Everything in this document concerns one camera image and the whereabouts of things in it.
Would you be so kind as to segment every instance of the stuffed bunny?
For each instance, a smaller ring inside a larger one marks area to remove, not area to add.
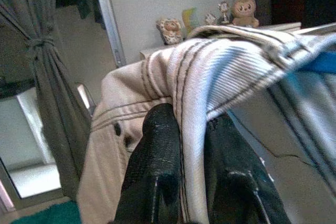
[[[256,2],[254,0],[235,0],[232,7],[234,17],[232,24],[236,26],[259,26],[259,20],[254,17]]]

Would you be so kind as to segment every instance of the jeans seam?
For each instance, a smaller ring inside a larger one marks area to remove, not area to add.
[[[147,59],[147,63],[146,63],[146,76],[147,76],[147,80],[148,80],[148,82],[149,82],[149,84],[150,84],[150,87],[151,87],[151,89],[154,91],[154,93],[156,94],[156,96],[157,97],[160,97],[160,95],[158,94],[158,92],[157,92],[157,90],[154,88],[154,86],[153,86],[153,83],[152,83],[152,81],[151,81],[151,78],[150,78],[150,76],[149,76],[149,62],[150,62],[150,59],[151,59],[151,57],[149,57],[148,59]]]
[[[300,113],[297,111],[297,109],[295,108],[295,106],[292,104],[292,102],[290,101],[290,99],[288,98],[288,95],[286,94],[285,90],[283,89],[283,87],[281,85],[279,85],[279,89],[282,91],[283,95],[287,98],[288,102],[290,103],[290,106],[292,107],[296,117],[299,119],[302,127],[304,128],[305,132],[307,135],[309,135],[312,143],[314,144],[315,148],[318,150],[318,152],[320,153],[323,161],[325,162],[325,164],[327,165],[328,169],[331,171],[331,173],[335,176],[336,172],[334,171],[333,167],[330,165],[329,161],[327,160],[326,156],[324,155],[324,151],[321,150],[321,147],[319,147],[318,144],[316,144],[317,140],[314,138],[314,136],[312,135],[311,131],[309,130],[309,128],[307,127],[307,124],[302,120]]]
[[[129,113],[129,114],[122,114],[122,115],[116,115],[116,116],[113,116],[111,118],[108,118],[102,122],[100,122],[99,124],[95,125],[94,127],[92,127],[92,130],[94,130],[95,128],[98,128],[99,126],[101,126],[102,124],[106,123],[106,122],[109,122],[109,121],[113,121],[115,118],[121,118],[123,116],[128,116],[128,115],[136,115],[136,114],[140,114],[140,113],[145,113],[145,112],[148,112],[148,110],[145,110],[145,111],[138,111],[138,112],[132,112],[132,113]]]
[[[279,38],[277,38],[276,36],[272,36],[272,35],[269,35],[269,34],[265,34],[265,33],[262,33],[261,31],[249,31],[249,30],[245,30],[243,28],[238,28],[238,27],[234,27],[234,28],[230,28],[232,30],[237,30],[237,31],[243,31],[245,33],[251,33],[251,34],[254,34],[256,36],[255,39],[259,40],[259,41],[267,41],[267,38],[261,38],[259,35],[261,36],[265,36],[265,37],[268,37],[270,39],[273,39],[273,40],[276,40],[278,41],[279,43],[281,44],[285,44],[286,42],[280,40]],[[206,32],[208,33],[212,33],[212,32],[220,32],[220,33],[226,33],[226,34],[234,34],[234,35],[237,35],[239,37],[242,37],[243,35],[238,35],[235,33],[235,31],[223,31],[223,30],[217,30],[217,29],[209,29],[207,30]],[[290,34],[290,33],[286,33],[287,35],[291,35],[295,40],[297,40],[297,38],[293,35],[293,34]]]
[[[215,41],[218,41],[216,39],[213,39],[211,41],[208,41],[206,43],[204,43],[201,47],[199,47],[195,52],[194,54],[192,55],[192,58],[191,58],[191,61],[189,62],[188,64],[188,68],[186,70],[186,75],[184,76],[184,80],[183,80],[183,86],[182,86],[182,96],[181,96],[181,111],[180,111],[180,119],[181,119],[181,129],[180,129],[180,134],[181,134],[181,156],[182,156],[182,166],[183,166],[183,185],[185,185],[185,172],[184,172],[184,157],[183,157],[183,120],[182,120],[182,116],[183,116],[183,95],[184,95],[184,87],[185,87],[185,80],[186,80],[186,77],[187,77],[187,74],[188,74],[188,71],[189,71],[189,68],[191,67],[191,64],[193,63],[194,59],[196,58],[198,52],[200,52],[203,48],[211,45],[212,43],[214,43]],[[180,67],[179,67],[179,71],[178,71],[178,74],[177,74],[177,80],[179,78],[179,74],[180,74],[180,69],[182,68],[182,63],[180,62]],[[177,108],[177,92],[178,92],[178,82],[176,82],[176,108]],[[183,193],[184,193],[184,197],[185,197],[185,204],[186,204],[186,215],[188,216],[188,219],[190,218],[189,216],[189,213],[188,213],[188,203],[187,203],[187,196],[186,196],[186,190],[185,190],[185,186],[183,187]]]
[[[117,121],[128,121],[128,120],[131,120],[131,119],[136,119],[136,118],[143,118],[143,117],[145,117],[145,115],[138,115],[138,116],[132,116],[132,117],[130,117],[130,118],[125,118],[125,119],[114,119],[114,120],[112,120],[111,122],[109,122],[109,123],[107,123],[107,124],[104,124],[104,125],[102,125],[102,126],[100,126],[100,127],[96,127],[96,128],[94,128],[94,129],[92,129],[91,131],[90,131],[90,133],[93,133],[93,132],[95,132],[95,131],[98,131],[98,130],[102,130],[103,128],[105,128],[105,127],[107,127],[107,126],[109,126],[109,125],[111,125],[111,124],[113,124],[113,123],[115,123],[115,122],[117,122]]]
[[[297,111],[296,111],[295,108],[293,107],[292,103],[289,101],[288,96],[287,96],[286,93],[284,92],[283,88],[282,88],[280,85],[278,85],[278,88],[279,88],[279,90],[281,91],[281,93],[285,96],[285,98],[288,100],[288,102],[289,102],[291,108],[293,109],[295,115],[297,115],[297,114],[298,114]],[[295,127],[294,127],[293,124],[291,123],[290,119],[287,118],[287,116],[285,115],[285,112],[284,112],[282,106],[280,105],[280,103],[278,102],[278,100],[276,99],[275,94],[273,93],[273,91],[272,91],[271,89],[267,89],[267,90],[268,90],[268,93],[270,94],[272,100],[274,101],[274,103],[276,104],[276,106],[277,106],[277,107],[279,108],[279,110],[281,111],[281,114],[282,114],[284,120],[286,121],[287,125],[291,128],[292,132],[293,132],[294,135],[297,137],[297,139],[298,139],[300,145],[303,147],[305,153],[306,153],[306,154],[309,156],[309,158],[314,162],[314,164],[316,165],[316,170],[317,170],[318,173],[321,175],[323,181],[328,185],[328,187],[330,188],[331,192],[332,192],[333,195],[335,196],[336,192],[335,192],[334,189],[332,188],[332,186],[331,186],[331,184],[329,183],[328,179],[326,178],[324,172],[319,168],[318,163],[317,163],[317,161],[315,160],[314,156],[310,153],[310,151],[308,151],[307,145],[306,145],[304,142],[302,142],[302,141],[300,140],[300,139],[301,139],[300,134],[297,132],[297,130],[295,129]],[[303,122],[301,121],[301,119],[300,119],[299,117],[298,117],[298,120],[299,120],[301,126],[303,127],[303,129],[305,130],[305,132],[306,132],[306,133],[309,135],[309,137],[311,138],[311,141],[312,141],[314,147],[317,148],[317,146],[315,145],[314,141],[312,140],[312,136],[311,136],[311,134],[307,131],[305,125],[303,124]]]
[[[121,108],[125,108],[125,107],[128,107],[128,106],[132,106],[132,105],[135,105],[135,104],[139,104],[139,103],[147,103],[147,102],[153,102],[153,101],[157,101],[157,100],[160,100],[160,99],[165,99],[165,98],[169,98],[170,95],[168,96],[165,96],[165,97],[159,97],[157,99],[152,99],[152,100],[146,100],[146,101],[139,101],[139,102],[133,102],[133,103],[129,103],[129,104],[125,104],[125,105],[121,105],[121,106],[117,106],[117,107],[113,107],[113,108],[110,108],[108,110],[105,110],[104,112],[102,112],[101,114],[95,116],[95,118],[92,120],[93,122],[98,120],[99,117],[105,115],[106,113],[108,112],[111,112],[112,110],[114,109],[121,109]]]
[[[183,54],[183,57],[178,65],[177,69],[177,75],[176,75],[176,89],[175,89],[175,115],[177,116],[177,92],[178,92],[178,76],[180,75],[180,71],[182,68],[182,64],[187,56],[187,54],[191,51],[192,48],[199,45],[201,42],[197,42],[193,45],[191,45]],[[183,143],[182,143],[182,121],[181,121],[181,128],[180,128],[180,167],[181,167],[181,191],[182,191],[182,198],[183,198],[183,209],[186,215],[186,221],[189,221],[189,210],[188,210],[188,204],[186,199],[186,193],[185,193],[185,174],[184,174],[184,156],[183,156]]]
[[[145,77],[144,77],[144,67],[145,67],[145,61],[143,60],[142,63],[141,63],[141,79],[142,79],[142,84],[143,84],[143,87],[145,89],[145,92],[147,93],[147,95],[153,99],[153,97],[151,96],[151,94],[149,93],[148,89],[147,89],[147,86],[146,86],[146,83],[145,83]]]

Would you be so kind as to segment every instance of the stitching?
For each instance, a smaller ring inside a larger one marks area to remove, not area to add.
[[[319,38],[316,38],[315,40],[308,40],[307,47],[314,47],[315,45],[318,45],[318,43],[321,43]]]
[[[236,29],[236,30],[238,30],[238,31],[244,31],[244,32],[246,32],[246,33],[252,33],[252,34],[263,35],[263,36],[265,36],[265,37],[268,37],[268,38],[272,38],[272,39],[274,39],[274,40],[277,40],[278,42],[280,42],[280,43],[282,43],[282,44],[285,44],[285,42],[283,42],[283,41],[280,40],[279,38],[274,37],[274,36],[272,36],[272,35],[263,34],[263,33],[257,32],[257,31],[248,31],[248,30],[241,29],[241,28],[238,28],[238,27],[233,27],[232,29]],[[234,31],[216,30],[216,29],[214,29],[214,28],[211,28],[211,29],[209,29],[208,31],[205,31],[205,32],[210,32],[210,34],[212,34],[213,32],[218,32],[218,31],[220,31],[220,32],[222,32],[222,33],[230,33],[230,34],[235,34],[235,35],[237,35]]]
[[[156,91],[156,89],[154,88],[153,86],[153,83],[149,77],[149,59],[147,60],[147,63],[146,63],[146,75],[147,75],[147,79],[148,79],[148,82],[152,88],[152,90],[154,91],[154,93],[156,94],[157,97],[160,97],[160,95],[158,94],[158,92]]]
[[[290,103],[288,96],[286,95],[286,93],[284,92],[283,88],[277,84],[277,87],[280,89],[281,93],[285,96],[285,98],[287,99],[287,101]],[[298,141],[300,142],[300,144],[302,145],[302,148],[305,150],[305,152],[307,153],[307,155],[310,157],[310,159],[314,162],[317,171],[319,172],[319,174],[321,175],[322,179],[324,180],[324,182],[329,186],[331,192],[333,193],[334,196],[336,196],[336,192],[334,191],[334,189],[332,188],[331,184],[329,183],[328,179],[326,178],[324,172],[321,170],[321,168],[319,167],[317,161],[315,160],[314,156],[310,153],[310,151],[308,150],[306,144],[302,141],[302,138],[300,137],[300,134],[297,132],[297,130],[295,129],[295,127],[293,126],[293,124],[291,123],[290,119],[286,117],[285,111],[283,109],[283,107],[281,106],[280,102],[277,100],[275,94],[273,93],[273,91],[268,88],[267,89],[268,93],[270,94],[271,98],[273,99],[274,103],[276,104],[276,106],[279,108],[283,118],[285,119],[287,125],[291,128],[291,130],[293,131],[294,135],[297,137]],[[307,131],[307,128],[305,127],[305,125],[302,123],[297,111],[293,108],[293,105],[290,103],[291,108],[293,109],[294,113],[296,114],[297,118],[299,119],[299,122],[301,123],[301,125],[303,126],[303,128],[305,129],[306,133],[309,135],[309,137],[312,140],[312,136],[310,135],[310,133]]]
[[[243,90],[241,90],[241,92],[235,94],[233,97],[227,99],[226,101],[222,102],[221,104],[219,104],[218,106],[216,106],[215,108],[209,110],[207,112],[207,114],[220,109],[221,107],[225,106],[226,104],[228,104],[229,102],[231,102],[232,100],[236,99],[238,96],[246,93],[247,91],[249,91],[250,89],[254,88],[256,85],[258,85],[261,81],[263,81],[264,79],[266,79],[267,77],[269,77],[270,75],[272,75],[275,71],[277,71],[278,68],[277,67],[273,67],[272,69],[268,70],[266,72],[266,74],[264,74],[263,76],[259,77],[255,82],[250,83],[250,85],[248,85],[246,88],[244,88]]]
[[[183,136],[183,120],[182,120],[182,116],[183,116],[183,95],[184,95],[184,88],[185,88],[185,83],[186,83],[186,77],[187,77],[187,75],[188,75],[188,71],[189,71],[189,68],[191,67],[191,65],[192,65],[192,63],[194,62],[194,60],[196,59],[196,56],[198,55],[198,53],[202,50],[202,49],[204,49],[205,47],[207,47],[207,46],[209,46],[209,45],[211,45],[211,44],[213,44],[214,42],[216,42],[216,41],[218,41],[217,39],[214,39],[214,40],[211,40],[211,41],[208,41],[207,43],[205,43],[204,45],[202,45],[200,48],[198,48],[195,52],[194,52],[194,54],[192,55],[192,60],[189,62],[189,64],[188,64],[188,68],[187,68],[187,70],[186,70],[186,74],[185,74],[185,77],[184,77],[184,80],[183,80],[183,87],[182,87],[182,96],[181,96],[181,115],[180,115],[180,118],[181,118],[181,130],[180,130],[180,135],[181,135],[181,140],[180,140],[180,150],[181,150],[181,161],[182,161],[182,166],[181,166],[181,168],[182,168],[182,177],[183,177],[183,179],[182,179],[182,184],[184,185],[183,187],[182,187],[182,195],[183,195],[183,198],[184,198],[184,201],[185,201],[185,203],[186,203],[186,208],[185,208],[185,212],[186,212],[186,215],[188,216],[188,219],[190,219],[190,216],[189,216],[189,212],[188,212],[188,201],[187,201],[187,197],[186,197],[186,191],[185,191],[185,173],[184,173],[184,156],[183,156],[183,139],[182,139],[182,136]]]
[[[206,44],[204,44],[203,46],[201,46],[200,48],[197,49],[196,52],[194,52],[193,56],[192,56],[192,59],[191,61],[189,62],[188,64],[188,68],[187,70],[185,71],[185,76],[184,76],[184,79],[183,79],[183,86],[182,86],[182,96],[181,96],[181,124],[182,124],[182,107],[183,107],[183,95],[184,95],[184,89],[185,89],[185,83],[186,83],[186,79],[187,79],[187,76],[189,74],[189,69],[191,67],[191,65],[193,64],[194,60],[196,59],[196,56],[198,55],[198,53],[204,49],[205,47],[213,44],[214,42],[218,41],[218,39],[213,39],[209,42],[207,42]]]
[[[302,119],[301,114],[297,111],[296,107],[291,103],[290,99],[288,98],[287,93],[285,92],[285,90],[283,89],[283,87],[281,85],[279,85],[279,89],[282,91],[282,93],[284,94],[284,96],[287,98],[288,102],[290,103],[296,117],[299,119],[302,127],[304,128],[304,130],[306,131],[306,133],[309,135],[310,139],[312,140],[314,146],[316,147],[316,149],[320,152],[322,159],[324,160],[324,162],[327,164],[329,170],[332,172],[333,175],[336,175],[336,172],[334,171],[333,167],[330,165],[330,161],[327,160],[327,158],[325,157],[325,155],[323,154],[323,150],[321,150],[321,147],[317,144],[316,139],[314,139],[314,136],[312,135],[311,131],[309,130],[309,128],[307,127],[307,125],[305,124],[304,120]]]
[[[109,122],[109,121],[111,121],[111,120],[113,120],[113,119],[115,119],[115,118],[121,118],[121,117],[123,117],[123,116],[127,116],[127,115],[136,115],[136,114],[140,114],[140,113],[144,113],[144,112],[147,112],[147,110],[145,110],[145,111],[138,111],[138,112],[132,112],[132,113],[129,113],[129,114],[123,114],[123,115],[116,115],[116,116],[113,116],[113,117],[108,118],[108,119],[106,119],[106,120],[100,122],[99,124],[95,125],[95,126],[92,128],[92,130],[94,130],[94,129],[97,128],[98,126],[101,126],[102,124],[104,124],[104,123],[106,123],[106,122]]]
[[[107,127],[107,126],[109,126],[109,125],[115,123],[116,121],[129,121],[129,120],[132,120],[132,119],[135,119],[135,118],[143,118],[144,116],[145,116],[145,115],[138,115],[138,116],[133,116],[133,117],[131,117],[131,118],[113,120],[112,122],[110,122],[110,123],[108,123],[108,124],[102,125],[101,127],[97,128],[97,129],[91,130],[90,133],[93,133],[93,132],[95,132],[95,131],[101,130],[101,129],[103,129],[103,128],[105,128],[105,127]]]
[[[233,113],[230,111],[230,114],[237,120],[237,122],[263,147],[265,148],[272,156],[276,158],[283,158],[283,157],[296,157],[298,158],[302,163],[309,165],[310,167],[316,168],[316,166],[313,166],[301,159],[298,155],[295,154],[276,154],[275,152],[271,151],[250,129]]]
[[[144,78],[144,75],[143,75],[144,63],[145,63],[145,61],[143,60],[142,63],[141,63],[141,79],[142,79],[142,84],[143,84],[143,86],[144,86],[144,89],[145,89],[145,92],[147,93],[147,95],[148,95],[151,99],[153,99],[152,96],[149,94],[148,89],[147,89],[147,86],[146,86],[146,84],[145,84],[145,78]]]
[[[178,66],[178,70],[177,70],[177,75],[176,75],[176,89],[175,89],[175,115],[177,115],[177,90],[178,90],[178,76],[180,75],[180,71],[181,71],[181,68],[182,68],[182,64],[186,58],[186,55],[191,51],[192,48],[196,47],[197,45],[199,45],[201,42],[197,42],[193,45],[191,45],[187,50],[186,52],[183,54],[183,57],[180,61],[180,64]],[[183,145],[182,145],[182,122],[181,122],[181,129],[180,129],[180,167],[181,167],[181,194],[182,194],[182,198],[183,198],[183,203],[184,203],[184,212],[185,212],[185,215],[186,215],[186,220],[188,221],[190,219],[189,217],[189,211],[188,211],[188,204],[187,204],[187,201],[186,201],[186,196],[185,196],[185,190],[183,188],[185,188],[184,186],[184,182],[185,182],[185,177],[184,177],[184,158],[183,158]]]
[[[182,68],[182,63],[184,62],[184,60],[185,60],[185,58],[186,58],[186,55],[191,51],[191,49],[192,49],[193,47],[196,47],[196,46],[199,45],[200,43],[201,43],[201,42],[197,42],[197,43],[191,45],[191,46],[187,49],[187,51],[183,54],[183,57],[182,57],[182,59],[181,59],[181,61],[180,61],[180,64],[179,64],[179,66],[178,66],[178,70],[177,70],[177,75],[176,75],[175,103],[177,103],[177,89],[178,89],[178,87],[179,87],[179,85],[178,85],[178,76],[180,75],[180,71],[181,71],[181,68]]]
[[[169,98],[170,96],[166,96],[166,97],[159,97],[157,99],[152,99],[152,100],[146,100],[146,101],[142,101],[142,102],[133,102],[133,103],[128,103],[128,104],[125,104],[125,105],[121,105],[121,106],[117,106],[117,107],[113,107],[113,108],[110,108],[108,110],[105,110],[104,112],[102,112],[101,114],[97,115],[95,119],[93,119],[92,121],[96,121],[99,117],[101,117],[102,115],[114,110],[114,109],[120,109],[120,108],[124,108],[124,107],[127,107],[127,106],[131,106],[131,105],[135,105],[135,104],[139,104],[139,103],[146,103],[146,102],[153,102],[153,101],[157,101],[157,100],[160,100],[160,99],[164,99],[164,98]]]

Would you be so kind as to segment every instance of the curtain tie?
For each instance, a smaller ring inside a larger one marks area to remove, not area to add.
[[[30,39],[26,41],[26,46],[28,48],[26,57],[31,62],[34,62],[35,60],[37,60],[37,54],[36,54],[35,49],[37,47],[43,47],[45,44],[50,44],[52,46],[55,46],[54,40],[50,36],[42,36],[40,38]]]
[[[42,47],[44,44],[51,44],[52,46],[55,46],[54,40],[50,36],[42,36],[40,38],[30,39],[26,42],[29,49]]]

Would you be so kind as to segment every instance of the green rug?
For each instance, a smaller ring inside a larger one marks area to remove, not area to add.
[[[68,201],[53,205],[37,214],[22,217],[12,224],[81,224],[77,204]]]

